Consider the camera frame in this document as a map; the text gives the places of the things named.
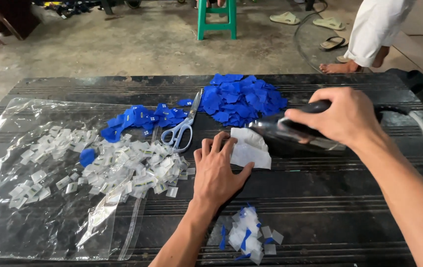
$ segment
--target scissor handle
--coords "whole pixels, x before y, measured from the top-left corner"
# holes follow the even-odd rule
[[[167,145],[173,145],[173,142],[175,142],[178,139],[178,136],[176,136],[177,133],[180,131],[181,127],[185,124],[188,124],[189,121],[190,121],[189,118],[185,118],[185,120],[183,122],[179,123],[177,126],[173,127],[172,129],[163,131],[163,133],[160,137],[160,139],[162,140],[162,143],[167,144]],[[170,139],[170,141],[166,142],[165,137],[170,133],[172,133],[172,139]]]
[[[190,129],[190,140],[188,141],[188,144],[184,147],[184,148],[179,148],[180,145],[180,140],[182,138],[183,133],[185,132],[185,130]],[[179,132],[179,136],[177,137],[177,140],[175,141],[175,145],[173,146],[173,152],[174,153],[181,153],[184,152],[191,143],[191,138],[193,137],[193,130],[191,129],[191,125],[190,124],[184,124],[180,127],[180,132]]]

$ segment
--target green stool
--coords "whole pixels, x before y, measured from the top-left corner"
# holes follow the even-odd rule
[[[228,23],[207,24],[207,13],[226,13]],[[198,1],[198,40],[203,40],[206,30],[227,30],[231,31],[231,39],[236,40],[236,0],[227,0],[225,8],[207,8],[207,0]]]

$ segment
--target white pants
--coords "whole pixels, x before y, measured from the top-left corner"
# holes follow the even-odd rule
[[[381,46],[392,45],[414,3],[415,0],[363,0],[345,58],[371,67]]]

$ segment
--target scissor blade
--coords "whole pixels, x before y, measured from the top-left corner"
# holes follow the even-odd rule
[[[201,94],[203,92],[203,89],[201,89],[198,93],[195,99],[193,100],[193,104],[191,105],[190,113],[188,114],[189,119],[195,118],[195,115],[197,114],[198,106],[200,105],[201,100]]]

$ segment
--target scissors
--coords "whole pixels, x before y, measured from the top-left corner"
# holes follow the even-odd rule
[[[193,124],[193,121],[195,120],[195,115],[197,114],[198,106],[200,105],[202,92],[203,92],[203,89],[201,89],[197,93],[197,96],[193,100],[193,104],[191,105],[191,109],[190,109],[190,112],[188,113],[188,117],[186,117],[185,120],[183,122],[181,122],[180,124],[178,124],[177,126],[173,127],[170,130],[165,130],[162,133],[162,136],[161,136],[162,143],[167,144],[167,145],[173,145],[173,152],[174,153],[184,152],[190,146],[191,138],[193,136],[193,131],[191,130],[191,125]],[[181,140],[182,135],[183,135],[183,133],[185,132],[186,129],[190,129],[190,141],[188,141],[187,146],[185,146],[184,148],[179,148],[180,140]],[[166,142],[165,137],[170,133],[172,133],[172,139],[170,141]]]

